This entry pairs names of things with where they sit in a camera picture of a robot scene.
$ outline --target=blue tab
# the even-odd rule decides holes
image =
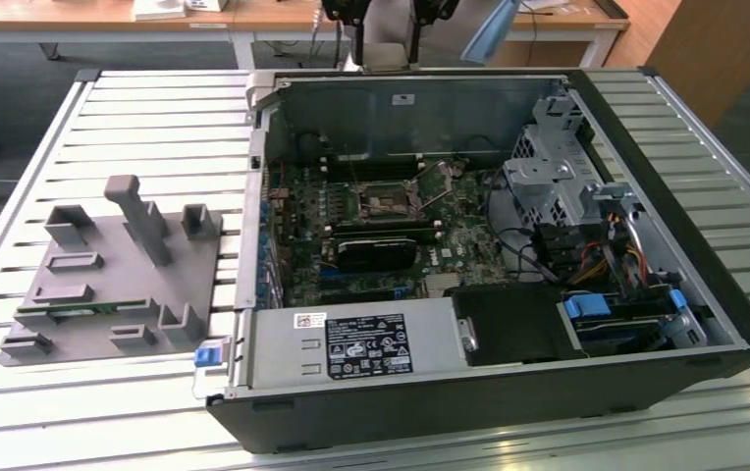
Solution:
[[[576,317],[579,317],[581,315],[580,309],[576,306],[576,303],[573,302],[572,299],[568,299],[567,301],[564,301],[564,309],[565,309],[565,311],[568,311],[568,317],[571,319],[576,319]]]
[[[679,311],[690,304],[687,302],[687,296],[684,296],[684,293],[680,289],[673,289],[672,291],[669,291],[668,297],[672,298],[672,302],[675,303],[675,307],[678,307]]]
[[[581,317],[611,315],[611,307],[608,301],[605,301],[605,296],[601,294],[575,294],[568,302],[573,303],[576,312]]]
[[[202,346],[194,350],[194,366],[203,368],[207,366],[221,365],[221,348],[214,346]]]

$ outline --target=warning label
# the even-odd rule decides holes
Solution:
[[[333,380],[413,373],[404,314],[325,320]]]

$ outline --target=floor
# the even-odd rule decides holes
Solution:
[[[308,45],[285,47],[286,56],[257,44],[259,68],[296,68],[308,61]],[[48,62],[32,44],[0,44],[0,180],[16,180],[80,69],[233,69],[233,50],[223,43],[63,44],[62,60]],[[329,67],[330,43],[310,61]],[[437,58],[436,66],[454,66]],[[722,120],[715,133],[750,171],[750,89]],[[0,210],[14,188],[0,183]]]

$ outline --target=metal rack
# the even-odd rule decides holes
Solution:
[[[750,295],[750,176],[657,77],[588,71]],[[173,211],[221,210],[210,336],[234,325],[250,125],[241,71],[102,72],[78,81],[0,216],[0,340],[28,289],[58,204],[89,214],[105,179],[133,173]],[[596,149],[621,175],[604,146]],[[450,436],[250,455],[191,395],[191,354],[0,366],[0,469],[716,469],[750,465],[750,370],[649,410]]]

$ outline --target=desk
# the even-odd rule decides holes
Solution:
[[[592,0],[573,0],[587,10],[569,15],[536,16],[537,37],[532,30],[532,16],[517,15],[507,41],[577,41],[588,46],[581,56],[583,67],[604,63],[619,32],[628,28],[628,20],[611,19]],[[233,24],[233,46],[238,66],[254,69],[251,43],[255,41],[306,41],[313,27],[312,0],[242,0]],[[334,40],[332,23],[324,23],[317,40]]]
[[[571,15],[539,16],[537,41],[588,43],[580,64],[600,66],[627,20],[613,20],[592,0],[575,0],[587,7]],[[254,69],[251,43],[310,40],[312,0],[231,0],[221,13],[189,12],[181,19],[131,20],[131,0],[0,0],[0,42],[157,42],[227,41],[241,69]],[[333,40],[326,22],[317,40]],[[515,19],[508,41],[533,39],[532,18]]]
[[[750,296],[750,176],[659,78],[632,70],[588,76]],[[60,204],[119,214],[97,198],[114,173],[139,176],[143,197],[163,212],[199,201],[226,213],[210,337],[233,332],[243,205],[234,168],[247,159],[251,129],[245,83],[242,71],[133,71],[74,84],[0,214],[0,340],[48,241],[39,221]],[[605,147],[595,149],[619,177]],[[640,412],[250,455],[191,395],[191,358],[0,366],[0,470],[750,467],[750,370]]]

